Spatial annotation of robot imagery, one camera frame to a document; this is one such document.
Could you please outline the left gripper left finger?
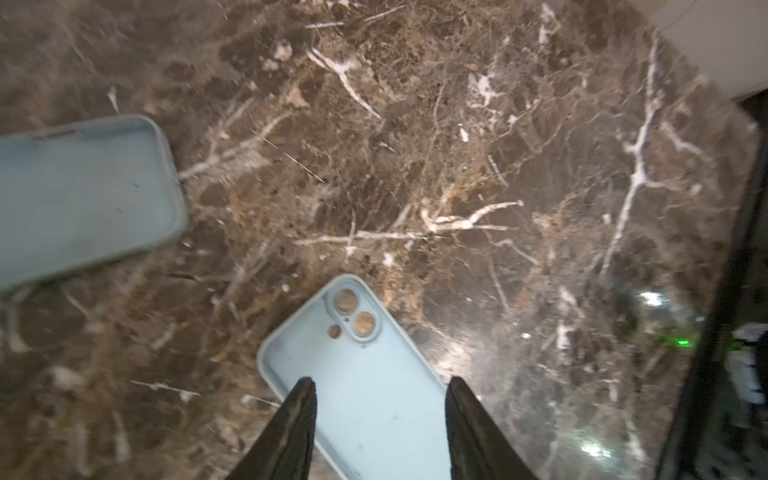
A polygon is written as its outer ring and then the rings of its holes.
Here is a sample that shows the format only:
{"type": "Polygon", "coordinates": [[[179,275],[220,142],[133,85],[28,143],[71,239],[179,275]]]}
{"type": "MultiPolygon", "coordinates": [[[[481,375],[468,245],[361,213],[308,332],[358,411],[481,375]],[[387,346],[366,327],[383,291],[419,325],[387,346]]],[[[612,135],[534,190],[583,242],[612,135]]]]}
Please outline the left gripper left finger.
{"type": "Polygon", "coordinates": [[[316,418],[315,383],[302,377],[226,479],[306,480],[312,462],[316,418]]]}

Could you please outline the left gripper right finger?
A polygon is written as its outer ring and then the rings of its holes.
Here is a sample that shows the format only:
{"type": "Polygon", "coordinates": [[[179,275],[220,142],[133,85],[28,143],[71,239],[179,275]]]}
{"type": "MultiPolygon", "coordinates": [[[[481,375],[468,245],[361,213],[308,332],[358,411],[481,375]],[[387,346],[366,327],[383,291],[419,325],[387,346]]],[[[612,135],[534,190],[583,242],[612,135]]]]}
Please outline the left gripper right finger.
{"type": "Polygon", "coordinates": [[[461,377],[448,384],[445,417],[453,480],[537,479],[461,377]]]}

